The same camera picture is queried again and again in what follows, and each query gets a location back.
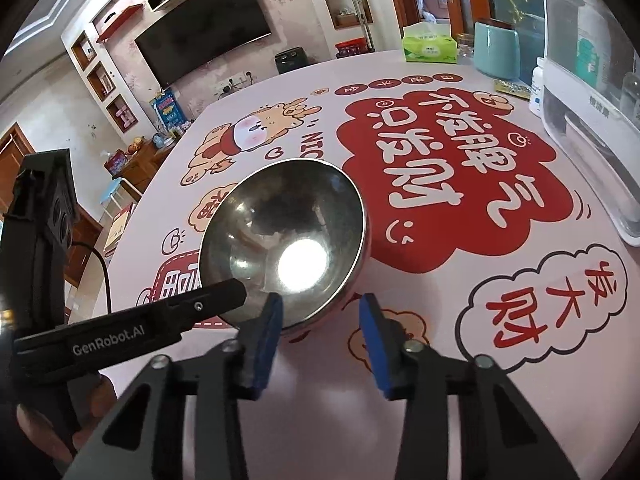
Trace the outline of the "white medicine bottle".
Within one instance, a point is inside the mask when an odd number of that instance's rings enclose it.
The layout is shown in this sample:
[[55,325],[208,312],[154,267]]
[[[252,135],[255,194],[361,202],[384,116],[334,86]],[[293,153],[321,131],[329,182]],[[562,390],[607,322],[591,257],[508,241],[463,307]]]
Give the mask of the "white medicine bottle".
[[541,56],[536,59],[536,66],[532,71],[528,107],[537,117],[542,116],[542,108],[544,107],[544,58]]

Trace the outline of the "blue snack box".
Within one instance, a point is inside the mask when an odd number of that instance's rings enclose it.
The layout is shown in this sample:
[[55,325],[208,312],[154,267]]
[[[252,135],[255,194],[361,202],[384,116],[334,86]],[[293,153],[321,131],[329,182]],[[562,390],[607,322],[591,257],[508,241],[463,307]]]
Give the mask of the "blue snack box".
[[150,105],[166,131],[185,132],[190,128],[191,122],[183,113],[171,88],[158,92],[154,98],[150,99]]

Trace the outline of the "wooden tv cabinet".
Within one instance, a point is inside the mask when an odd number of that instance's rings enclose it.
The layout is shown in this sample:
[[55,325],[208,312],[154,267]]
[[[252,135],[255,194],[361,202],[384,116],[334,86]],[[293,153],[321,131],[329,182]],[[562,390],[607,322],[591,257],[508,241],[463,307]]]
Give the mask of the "wooden tv cabinet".
[[124,179],[130,188],[143,194],[175,145],[171,142],[158,148],[152,140],[142,138],[134,154],[117,150],[104,162],[104,168],[113,180]]

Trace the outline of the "black wall television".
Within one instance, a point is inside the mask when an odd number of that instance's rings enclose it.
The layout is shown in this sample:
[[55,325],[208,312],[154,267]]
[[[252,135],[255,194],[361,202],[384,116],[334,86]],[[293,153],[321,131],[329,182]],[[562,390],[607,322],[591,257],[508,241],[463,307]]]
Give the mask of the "black wall television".
[[160,88],[271,34],[258,0],[186,0],[136,38]]

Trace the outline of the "green tissue box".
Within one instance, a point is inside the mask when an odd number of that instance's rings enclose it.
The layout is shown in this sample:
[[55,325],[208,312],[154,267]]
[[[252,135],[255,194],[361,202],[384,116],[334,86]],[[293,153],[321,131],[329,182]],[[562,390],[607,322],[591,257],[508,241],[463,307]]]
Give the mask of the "green tissue box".
[[457,63],[457,41],[451,36],[449,24],[409,25],[402,30],[401,47],[408,63]]

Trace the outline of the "light blue round stool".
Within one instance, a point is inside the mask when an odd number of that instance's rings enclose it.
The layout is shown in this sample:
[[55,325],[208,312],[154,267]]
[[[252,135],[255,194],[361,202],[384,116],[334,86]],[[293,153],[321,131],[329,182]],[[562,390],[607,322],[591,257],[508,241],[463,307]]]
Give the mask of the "light blue round stool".
[[119,177],[112,180],[106,191],[100,198],[100,206],[108,211],[108,206],[113,204],[117,209],[125,207],[124,194],[127,194],[133,202],[142,199],[142,193],[127,179]]

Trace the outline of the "white wall shelf unit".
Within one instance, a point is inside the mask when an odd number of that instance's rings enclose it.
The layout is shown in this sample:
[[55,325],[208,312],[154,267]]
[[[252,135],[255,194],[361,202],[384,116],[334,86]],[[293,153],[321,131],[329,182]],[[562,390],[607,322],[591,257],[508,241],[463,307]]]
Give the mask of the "white wall shelf unit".
[[126,144],[150,140],[156,133],[152,122],[98,39],[93,22],[81,20],[72,21],[61,36],[79,77],[119,137]]

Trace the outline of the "pink printed tablecloth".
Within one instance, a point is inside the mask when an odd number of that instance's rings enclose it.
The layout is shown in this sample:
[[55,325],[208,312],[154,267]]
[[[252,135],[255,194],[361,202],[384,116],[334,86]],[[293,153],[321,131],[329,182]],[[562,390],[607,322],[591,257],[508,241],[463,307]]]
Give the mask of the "pink printed tablecloth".
[[527,106],[470,66],[369,54],[210,104],[116,249],[114,307],[198,284],[228,189],[305,157],[345,171],[368,207],[356,293],[445,356],[492,356],[577,473],[604,477],[639,421],[639,255]]

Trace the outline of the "teal ceramic jar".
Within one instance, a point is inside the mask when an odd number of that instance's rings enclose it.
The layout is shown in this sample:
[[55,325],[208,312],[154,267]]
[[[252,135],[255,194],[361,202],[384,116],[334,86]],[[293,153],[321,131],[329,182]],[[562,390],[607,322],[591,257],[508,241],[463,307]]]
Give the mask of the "teal ceramic jar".
[[480,18],[474,25],[474,66],[495,79],[520,78],[520,38],[514,27],[493,18]]

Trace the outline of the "white countertop sterilizer appliance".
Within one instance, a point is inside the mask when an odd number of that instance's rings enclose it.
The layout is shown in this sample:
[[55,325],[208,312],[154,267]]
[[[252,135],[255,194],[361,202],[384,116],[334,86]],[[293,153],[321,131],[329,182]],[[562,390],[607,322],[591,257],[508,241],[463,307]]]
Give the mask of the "white countertop sterilizer appliance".
[[604,0],[544,0],[542,122],[639,244],[639,55]]

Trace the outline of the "large stainless steel bowl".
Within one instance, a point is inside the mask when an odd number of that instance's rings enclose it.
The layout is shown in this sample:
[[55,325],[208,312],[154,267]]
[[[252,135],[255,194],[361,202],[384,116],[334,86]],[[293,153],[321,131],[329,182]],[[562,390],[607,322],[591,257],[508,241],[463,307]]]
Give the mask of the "large stainless steel bowl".
[[257,318],[275,292],[283,330],[294,334],[344,307],[370,245],[366,204],[345,171],[282,160],[250,174],[217,207],[201,241],[200,280],[243,284],[244,304],[221,315],[233,327]]

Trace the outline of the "brown wooden door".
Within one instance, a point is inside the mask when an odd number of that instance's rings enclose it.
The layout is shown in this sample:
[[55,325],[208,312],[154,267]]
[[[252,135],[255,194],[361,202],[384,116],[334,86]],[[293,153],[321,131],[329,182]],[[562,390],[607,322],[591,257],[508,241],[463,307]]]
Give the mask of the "brown wooden door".
[[65,278],[77,287],[102,226],[78,205],[64,150],[36,153],[14,125],[1,136],[1,221],[4,248],[27,237],[27,258],[40,278]]

